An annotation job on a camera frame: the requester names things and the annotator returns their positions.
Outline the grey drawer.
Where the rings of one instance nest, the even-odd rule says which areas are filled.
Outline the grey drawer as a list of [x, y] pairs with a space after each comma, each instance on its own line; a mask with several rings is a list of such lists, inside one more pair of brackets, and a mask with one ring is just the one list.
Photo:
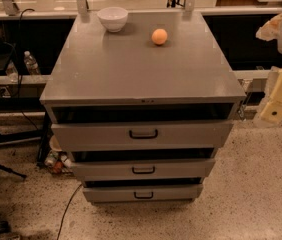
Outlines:
[[200, 196], [202, 184], [84, 188], [83, 194], [91, 203], [190, 200]]
[[231, 121], [53, 124], [64, 151], [116, 151], [222, 147]]
[[73, 163], [74, 175], [83, 181], [121, 181], [208, 177], [214, 159], [131, 160]]

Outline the grey top drawer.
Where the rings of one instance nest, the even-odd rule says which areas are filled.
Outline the grey top drawer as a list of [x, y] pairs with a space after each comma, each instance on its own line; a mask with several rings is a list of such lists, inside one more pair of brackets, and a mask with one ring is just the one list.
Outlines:
[[222, 147], [231, 121], [53, 124], [64, 151], [116, 151]]

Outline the grey metal drawer cabinet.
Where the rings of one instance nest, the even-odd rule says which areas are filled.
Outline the grey metal drawer cabinet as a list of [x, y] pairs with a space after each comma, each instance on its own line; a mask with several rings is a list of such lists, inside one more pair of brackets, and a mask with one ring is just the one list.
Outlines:
[[[155, 45], [151, 36], [168, 38]], [[41, 96], [53, 124], [232, 122], [245, 93], [202, 15], [132, 12], [118, 33], [76, 18]], [[65, 151], [73, 163], [214, 159], [216, 148]], [[202, 184], [203, 178], [83, 181], [84, 188]]]

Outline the grey bottom drawer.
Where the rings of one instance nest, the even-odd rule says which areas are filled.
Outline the grey bottom drawer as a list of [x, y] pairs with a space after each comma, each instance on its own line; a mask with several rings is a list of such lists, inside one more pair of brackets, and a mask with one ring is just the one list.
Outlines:
[[202, 184], [84, 188], [83, 194], [91, 203], [190, 200], [200, 196]]

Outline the orange fruit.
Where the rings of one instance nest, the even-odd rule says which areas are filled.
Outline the orange fruit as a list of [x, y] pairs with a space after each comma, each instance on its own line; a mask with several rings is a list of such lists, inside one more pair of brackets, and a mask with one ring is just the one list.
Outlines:
[[163, 45], [168, 38], [168, 34], [164, 29], [156, 29], [151, 36], [152, 42], [155, 45]]

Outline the white ceramic bowl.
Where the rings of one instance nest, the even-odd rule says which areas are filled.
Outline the white ceramic bowl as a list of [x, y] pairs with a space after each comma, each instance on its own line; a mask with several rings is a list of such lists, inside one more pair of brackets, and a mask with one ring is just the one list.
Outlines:
[[97, 12], [101, 25], [109, 32], [119, 32], [126, 24], [128, 11], [121, 7], [107, 7]]

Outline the clutter pile beside cabinet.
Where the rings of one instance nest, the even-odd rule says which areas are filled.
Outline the clutter pile beside cabinet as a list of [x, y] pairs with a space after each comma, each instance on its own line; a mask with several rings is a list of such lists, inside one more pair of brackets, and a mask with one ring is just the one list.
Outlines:
[[72, 162], [68, 154], [63, 151], [55, 136], [49, 140], [49, 152], [44, 160], [44, 165], [52, 174], [71, 173]]

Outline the clear plastic water bottle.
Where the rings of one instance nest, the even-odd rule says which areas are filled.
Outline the clear plastic water bottle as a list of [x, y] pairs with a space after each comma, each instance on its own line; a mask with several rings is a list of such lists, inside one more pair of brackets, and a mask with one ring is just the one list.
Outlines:
[[24, 64], [30, 75], [40, 75], [40, 69], [35, 57], [29, 52], [24, 52]]

